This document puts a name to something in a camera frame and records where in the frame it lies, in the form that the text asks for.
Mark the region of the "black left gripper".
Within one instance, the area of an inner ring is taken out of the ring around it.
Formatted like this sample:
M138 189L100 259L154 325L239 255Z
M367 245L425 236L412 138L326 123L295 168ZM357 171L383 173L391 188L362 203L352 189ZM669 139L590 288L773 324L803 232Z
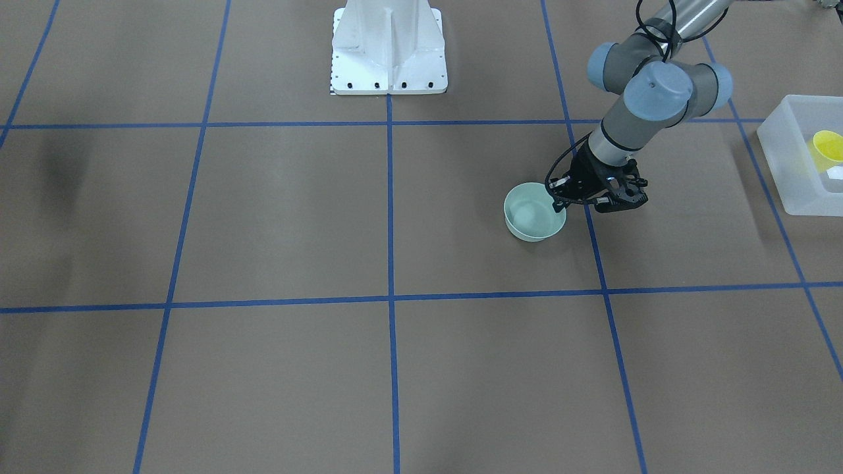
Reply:
M596 201L608 204L614 194L609 191L608 179L617 178L621 166L605 164L593 155L590 148L579 148L574 153L571 168L563 177L566 181L547 181L546 192L552 198L552 209L562 213L572 201Z

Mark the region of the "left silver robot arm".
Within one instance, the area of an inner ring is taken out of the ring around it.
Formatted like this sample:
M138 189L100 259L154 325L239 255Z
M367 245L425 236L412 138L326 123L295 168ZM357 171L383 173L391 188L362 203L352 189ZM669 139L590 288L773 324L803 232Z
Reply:
M728 14L729 1L668 1L653 17L636 15L636 29L621 43L598 46L587 77L617 96L592 132L566 155L572 161L560 177L544 179L552 210L591 206L599 213L632 210L647 202L647 180L636 154L659 132L707 116L734 93L731 72L719 63L686 64L675 55L703 39Z

